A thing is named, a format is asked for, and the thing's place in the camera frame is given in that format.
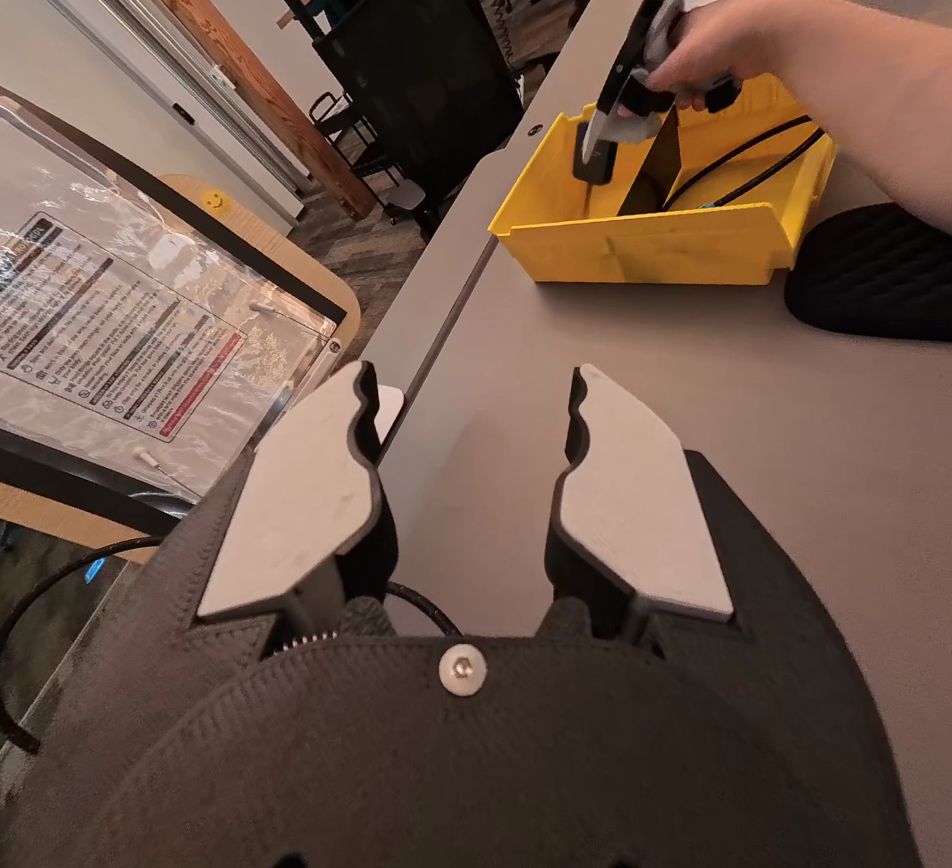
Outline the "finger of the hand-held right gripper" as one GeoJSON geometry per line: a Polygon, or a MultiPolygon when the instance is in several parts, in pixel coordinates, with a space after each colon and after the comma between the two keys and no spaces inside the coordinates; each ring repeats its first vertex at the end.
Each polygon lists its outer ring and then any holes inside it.
{"type": "Polygon", "coordinates": [[[644,65],[646,34],[642,27],[631,27],[619,49],[596,100],[589,119],[584,159],[589,160],[597,139],[605,139],[605,123],[612,113],[622,116],[649,114],[649,90],[644,65]]]}
{"type": "Polygon", "coordinates": [[[605,123],[605,140],[624,145],[638,145],[652,140],[660,132],[663,116],[650,112],[642,117],[638,115],[622,116],[612,113],[605,123]]]}

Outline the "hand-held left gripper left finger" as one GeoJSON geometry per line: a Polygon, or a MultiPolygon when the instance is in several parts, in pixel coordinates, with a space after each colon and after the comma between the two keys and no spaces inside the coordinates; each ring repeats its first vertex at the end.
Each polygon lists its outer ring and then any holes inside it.
{"type": "Polygon", "coordinates": [[[208,551],[201,623],[339,623],[383,604],[398,563],[378,464],[380,387],[351,362],[303,398],[196,510],[208,551]]]}

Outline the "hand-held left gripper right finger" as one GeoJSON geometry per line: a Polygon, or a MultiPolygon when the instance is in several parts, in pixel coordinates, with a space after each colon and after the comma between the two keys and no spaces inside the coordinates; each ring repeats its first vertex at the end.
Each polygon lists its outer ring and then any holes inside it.
{"type": "Polygon", "coordinates": [[[591,364],[574,369],[568,466],[553,492],[544,569],[594,623],[655,613],[728,623],[734,606],[684,448],[591,364]]]}

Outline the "black square hdmi hub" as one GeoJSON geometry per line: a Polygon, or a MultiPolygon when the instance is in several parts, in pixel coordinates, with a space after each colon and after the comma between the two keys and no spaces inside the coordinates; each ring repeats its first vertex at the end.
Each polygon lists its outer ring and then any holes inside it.
{"type": "Polygon", "coordinates": [[[572,175],[585,184],[585,193],[582,203],[582,217],[588,218],[591,208],[591,197],[596,187],[610,184],[614,172],[618,144],[611,140],[599,138],[589,160],[584,159],[584,147],[590,123],[581,122],[576,127],[575,146],[572,163],[572,175]]]}

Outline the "black hdmi cable green plugs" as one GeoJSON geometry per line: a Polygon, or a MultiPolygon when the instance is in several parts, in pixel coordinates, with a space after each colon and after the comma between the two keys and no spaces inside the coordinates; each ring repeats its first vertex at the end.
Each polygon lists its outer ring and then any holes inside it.
{"type": "MultiPolygon", "coordinates": [[[[754,148],[768,142],[769,140],[774,139],[780,135],[786,134],[790,131],[793,131],[797,128],[803,127],[807,124],[813,124],[811,117],[807,115],[800,115],[795,118],[792,118],[786,122],[782,122],[773,127],[768,128],[767,130],[761,132],[758,135],[755,135],[741,144],[731,148],[727,152],[720,155],[716,160],[711,161],[698,171],[693,177],[685,181],[683,184],[675,188],[671,193],[668,194],[666,200],[663,202],[660,207],[661,213],[666,213],[672,210],[672,208],[678,205],[681,199],[686,195],[690,190],[692,190],[696,185],[700,184],[702,181],[706,180],[712,174],[717,172],[721,167],[732,163],[734,160],[737,160],[742,155],[752,151],[754,148]]],[[[800,160],[808,151],[811,150],[816,144],[818,144],[824,137],[826,132],[821,127],[815,127],[812,133],[807,136],[802,142],[797,146],[792,148],[790,151],[785,153],[779,160],[776,160],[768,168],[752,176],[749,180],[745,181],[743,184],[735,187],[729,192],[716,197],[715,199],[703,204],[700,206],[700,209],[714,209],[721,208],[731,205],[735,201],[739,200],[741,197],[753,192],[762,185],[766,184],[768,181],[771,181],[773,178],[779,175],[783,170],[785,170],[790,165],[794,164],[795,161],[800,160]]]]}

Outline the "yellow plastic bin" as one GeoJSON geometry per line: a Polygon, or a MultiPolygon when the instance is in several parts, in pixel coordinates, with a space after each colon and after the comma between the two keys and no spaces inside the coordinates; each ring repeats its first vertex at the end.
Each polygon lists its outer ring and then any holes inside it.
{"type": "MultiPolygon", "coordinates": [[[[666,213],[618,217],[651,141],[620,145],[610,184],[596,187],[582,217],[585,184],[572,175],[574,117],[559,114],[519,174],[488,230],[536,282],[763,286],[790,269],[807,219],[825,192],[837,147],[825,136],[800,160],[731,205],[700,209],[802,142],[807,124],[754,148],[696,185],[666,213]]],[[[674,189],[745,140],[804,115],[774,76],[745,82],[736,102],[710,115],[678,111],[682,170],[674,189]]]]}

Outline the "person's right forearm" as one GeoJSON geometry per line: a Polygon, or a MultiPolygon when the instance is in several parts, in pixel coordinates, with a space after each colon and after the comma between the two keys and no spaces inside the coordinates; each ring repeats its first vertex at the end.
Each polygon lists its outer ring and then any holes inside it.
{"type": "Polygon", "coordinates": [[[777,14],[779,80],[877,186],[950,234],[950,30],[844,0],[777,14]]]}

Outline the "person's right hand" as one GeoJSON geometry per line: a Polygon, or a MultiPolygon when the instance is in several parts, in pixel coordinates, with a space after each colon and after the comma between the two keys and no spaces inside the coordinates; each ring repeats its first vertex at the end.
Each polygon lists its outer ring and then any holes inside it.
{"type": "Polygon", "coordinates": [[[720,0],[676,24],[671,51],[647,79],[653,92],[672,92],[681,107],[703,110],[701,84],[726,74],[747,80],[770,74],[798,99],[816,80],[804,31],[816,0],[720,0]]]}

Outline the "black bin divider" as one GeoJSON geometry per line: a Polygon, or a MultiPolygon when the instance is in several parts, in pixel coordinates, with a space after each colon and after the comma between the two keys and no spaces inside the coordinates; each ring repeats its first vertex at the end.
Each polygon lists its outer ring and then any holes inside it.
{"type": "Polygon", "coordinates": [[[682,170],[678,113],[677,108],[672,108],[665,116],[618,210],[618,217],[657,214],[667,203],[682,170]]]}

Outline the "black mesh chair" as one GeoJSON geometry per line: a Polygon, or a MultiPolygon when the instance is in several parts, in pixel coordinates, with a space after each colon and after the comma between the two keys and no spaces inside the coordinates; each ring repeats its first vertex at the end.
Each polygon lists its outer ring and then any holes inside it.
{"type": "Polygon", "coordinates": [[[524,114],[490,29],[466,0],[361,0],[315,50],[403,176],[427,242],[438,209],[524,114]]]}

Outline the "grey stool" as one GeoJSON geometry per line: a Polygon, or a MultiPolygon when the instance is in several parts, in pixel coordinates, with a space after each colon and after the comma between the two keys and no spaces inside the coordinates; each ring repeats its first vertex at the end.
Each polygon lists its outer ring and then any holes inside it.
{"type": "Polygon", "coordinates": [[[411,180],[403,180],[382,195],[384,214],[391,225],[405,219],[414,219],[425,205],[425,192],[411,180]]]}

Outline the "instruction sign on stand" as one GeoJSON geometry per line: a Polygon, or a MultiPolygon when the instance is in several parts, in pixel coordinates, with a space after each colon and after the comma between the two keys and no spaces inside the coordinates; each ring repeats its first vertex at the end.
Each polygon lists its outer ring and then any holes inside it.
{"type": "Polygon", "coordinates": [[[342,361],[345,282],[240,203],[1,101],[2,548],[164,536],[342,361]]]}

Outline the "wooden beam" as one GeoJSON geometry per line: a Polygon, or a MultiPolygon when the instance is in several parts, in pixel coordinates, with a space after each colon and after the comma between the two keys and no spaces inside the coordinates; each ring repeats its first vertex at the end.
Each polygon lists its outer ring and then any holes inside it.
{"type": "Polygon", "coordinates": [[[364,219],[377,199],[257,57],[212,0],[158,0],[215,63],[238,97],[267,125],[352,219],[364,219]]]}

